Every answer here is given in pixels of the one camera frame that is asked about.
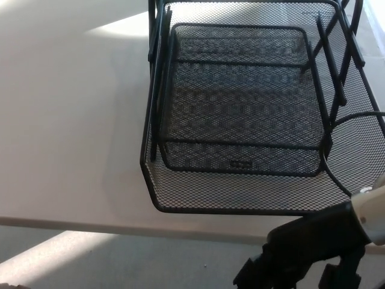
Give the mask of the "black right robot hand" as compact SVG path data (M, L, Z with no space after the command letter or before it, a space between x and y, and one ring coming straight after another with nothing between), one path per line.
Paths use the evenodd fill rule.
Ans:
M358 288L357 274L369 238L350 201L325 208L273 229L262 253L249 258L233 280L237 288L296 288L314 263L327 264L319 288Z

